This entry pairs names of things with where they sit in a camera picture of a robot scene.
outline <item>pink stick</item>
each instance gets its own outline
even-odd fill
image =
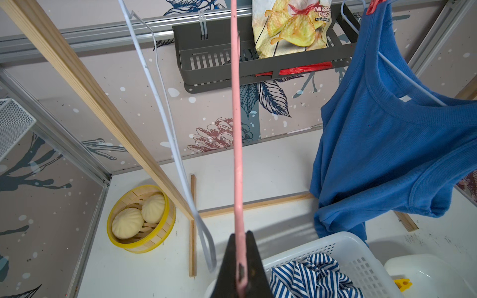
[[[237,292],[240,298],[245,297],[245,287],[248,283],[247,275],[247,246],[245,242],[245,228],[243,224],[243,167],[242,167],[242,119],[240,112],[240,76],[239,56],[240,40],[237,31],[237,1],[231,1],[230,7],[230,46],[232,68],[232,117],[234,136],[234,214],[235,214],[235,251],[237,271],[235,274]]]

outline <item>white plastic hanger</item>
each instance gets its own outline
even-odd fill
[[[354,32],[358,33],[359,34],[359,31],[358,29],[356,29],[356,27],[351,24],[350,20],[344,15],[343,13],[343,6],[344,6],[344,3],[346,2],[346,0],[343,0],[343,2],[341,3],[341,16],[343,17],[343,19],[348,23],[348,25],[351,26],[351,28],[354,30]],[[363,10],[366,9],[366,2],[364,2],[364,0],[361,0],[362,4],[363,4]],[[423,87],[421,87],[421,85],[419,85],[418,83],[414,82],[410,77],[408,77],[404,72],[402,72],[399,68],[397,68],[391,61],[389,61],[383,54],[381,54],[381,52],[378,52],[378,55],[379,57],[381,57],[381,59],[386,62],[392,69],[394,69],[395,71],[397,71],[400,75],[402,75],[402,77],[404,77],[407,81],[409,81],[414,87],[416,87],[417,89],[419,89],[420,91],[422,91],[424,94],[426,94],[427,96],[429,96],[430,98],[432,98],[436,103],[438,103],[439,105],[441,106],[447,106],[447,104],[443,103],[440,99],[438,99],[437,97],[435,97],[434,95],[432,95],[429,91],[427,91],[426,89],[424,89]]]

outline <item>steamed bun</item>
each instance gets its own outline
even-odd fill
[[[116,215],[111,230],[118,239],[128,239],[139,233],[143,224],[144,219],[139,209],[126,208]]]
[[[161,221],[164,209],[166,208],[166,200],[163,195],[152,195],[143,204],[141,215],[144,220],[150,224],[157,224]]]

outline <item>clothes hanger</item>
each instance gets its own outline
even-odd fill
[[[368,11],[366,12],[366,15],[370,15],[370,14],[373,14],[374,11],[376,10],[376,6],[380,3],[383,3],[385,2],[386,0],[372,0],[369,7],[368,7]],[[350,22],[350,20],[344,15],[343,13],[343,6],[344,6],[344,3],[346,2],[346,0],[343,0],[343,2],[341,3],[341,16],[343,17],[343,19],[348,23],[348,25],[351,26],[351,28],[359,34],[359,30],[356,29],[356,27]],[[361,3],[363,4],[363,9],[366,9],[366,2],[364,0],[361,0]],[[402,72],[399,68],[397,68],[391,61],[389,61],[383,54],[381,54],[381,52],[378,51],[378,55],[379,57],[381,57],[381,59],[386,62],[386,64],[388,64],[392,69],[394,69],[395,71],[397,71],[402,77],[404,77],[407,81],[409,81],[414,87],[416,87],[417,89],[419,89],[420,91],[422,91],[424,94],[426,94],[427,96],[429,96],[432,100],[434,100],[436,103],[438,103],[439,105],[441,106],[447,106],[447,104],[443,103],[440,99],[438,99],[437,97],[435,97],[434,95],[432,95],[429,91],[427,91],[426,89],[424,89],[421,85],[419,85],[418,83],[414,82],[414,80],[412,80],[410,77],[408,77],[404,72]]]
[[[172,118],[172,113],[171,109],[169,106],[169,100],[167,98],[166,94],[166,88],[164,86],[164,82],[162,79],[161,71],[159,69],[159,64],[158,64],[158,52],[157,52],[157,43],[156,39],[154,37],[154,31],[141,19],[137,16],[136,13],[133,11],[129,13],[127,10],[126,5],[124,4],[123,0],[118,0],[119,5],[121,6],[121,10],[124,15],[124,19],[126,20],[126,24],[128,26],[129,32],[131,34],[131,37],[133,39],[134,46],[137,51],[137,55],[139,56],[139,60],[141,61],[141,65],[144,69],[144,73],[146,74],[147,80],[149,82],[149,85],[151,86],[151,91],[154,94],[154,98],[156,100],[157,106],[159,108],[159,112],[161,114],[161,118],[164,124],[164,128],[166,129],[166,134],[167,134],[167,139],[171,145],[171,151],[172,151],[172,156],[174,158],[174,164],[176,165],[177,172],[179,174],[180,182],[182,185],[182,189],[184,190],[185,197],[186,197],[186,202],[189,205],[189,208],[191,210],[192,216],[194,217],[196,221],[196,226],[200,238],[200,243],[202,245],[202,249],[204,251],[204,257],[206,259],[207,267],[210,272],[212,272],[216,266],[217,266],[217,256],[216,256],[216,251],[215,251],[215,244],[214,244],[214,239],[212,238],[211,233],[207,229],[207,226],[205,223],[202,221],[202,218],[199,215],[199,212],[197,211],[196,205],[194,204],[194,200],[192,199],[192,193],[190,191],[190,185],[187,179],[186,171],[184,169],[184,164],[182,163],[182,158],[180,155],[180,150],[179,146],[177,144],[177,137],[176,137],[176,130],[174,129],[174,121]],[[137,41],[136,34],[134,32],[133,26],[131,24],[131,19],[135,17],[138,19],[141,23],[143,23],[150,31],[152,34],[152,38],[154,41],[154,49],[156,51],[156,69],[159,74],[159,78],[163,87],[164,91],[164,98],[167,103],[167,109],[169,113],[169,118],[170,118],[170,124],[166,116],[166,112],[164,110],[164,107],[162,105],[161,98],[159,97],[159,93],[157,92],[156,85],[154,84],[154,80],[152,79],[151,72],[149,71],[149,68],[147,67],[147,64],[144,59],[144,55],[141,51],[141,48],[139,46],[139,42]]]

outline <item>wooden stick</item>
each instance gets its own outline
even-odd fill
[[[281,197],[281,198],[270,198],[265,200],[245,202],[243,203],[243,210],[251,210],[255,208],[262,208],[262,207],[284,204],[289,202],[296,202],[296,201],[301,201],[301,200],[306,200],[311,198],[314,198],[312,194],[305,193],[301,195],[292,195],[292,196]],[[223,206],[219,208],[200,210],[199,214],[200,214],[200,217],[206,218],[206,217],[217,216],[217,215],[233,213],[233,212],[234,212],[234,206],[228,205],[228,206]]]
[[[477,75],[456,95],[456,98],[477,100]]]
[[[197,179],[195,175],[190,176],[190,192],[192,192],[192,199],[196,203],[197,193]],[[196,239],[196,221],[191,220],[189,226],[189,277],[197,276],[197,239]]]
[[[399,218],[399,221],[404,225],[408,232],[413,232],[419,229],[409,214],[398,211],[394,211],[394,213],[396,213],[397,218]]]
[[[0,0],[0,7],[17,24],[101,122],[123,144],[138,164],[169,196],[174,204],[193,219],[185,199],[156,163],[150,152],[109,100],[85,65],[66,42],[36,0]]]

